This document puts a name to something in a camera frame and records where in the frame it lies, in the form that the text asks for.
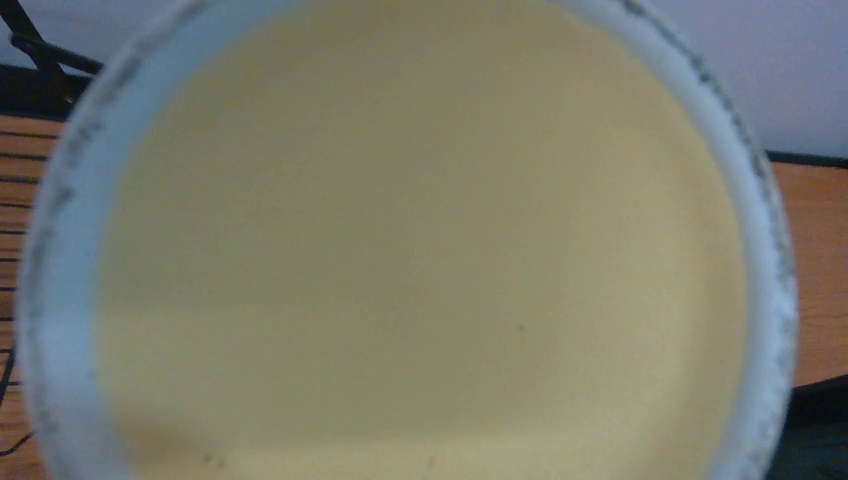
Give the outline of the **yellow ceramic mug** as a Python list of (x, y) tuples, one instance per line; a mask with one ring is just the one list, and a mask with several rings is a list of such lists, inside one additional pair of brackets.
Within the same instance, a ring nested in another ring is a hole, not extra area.
[(772, 169), (644, 1), (183, 1), (76, 104), (19, 268), (55, 479), (761, 479)]

